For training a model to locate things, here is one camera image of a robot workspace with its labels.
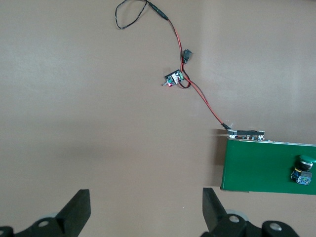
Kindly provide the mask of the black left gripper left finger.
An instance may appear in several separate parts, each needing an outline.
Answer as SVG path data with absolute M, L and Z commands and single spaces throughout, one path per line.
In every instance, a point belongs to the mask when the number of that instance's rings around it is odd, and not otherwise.
M 2 237 L 77 237 L 90 215 L 90 191 L 81 189 L 55 217 L 39 219 L 19 233 L 15 233 L 10 226 L 1 226 L 0 235 Z

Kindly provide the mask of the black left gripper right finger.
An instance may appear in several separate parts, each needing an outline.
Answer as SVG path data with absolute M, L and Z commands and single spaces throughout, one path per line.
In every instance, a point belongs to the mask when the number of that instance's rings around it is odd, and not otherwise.
M 212 188 L 203 188 L 202 212 L 208 231 L 203 237 L 297 237 L 288 224 L 280 221 L 265 221 L 256 227 L 235 213 L 227 213 Z

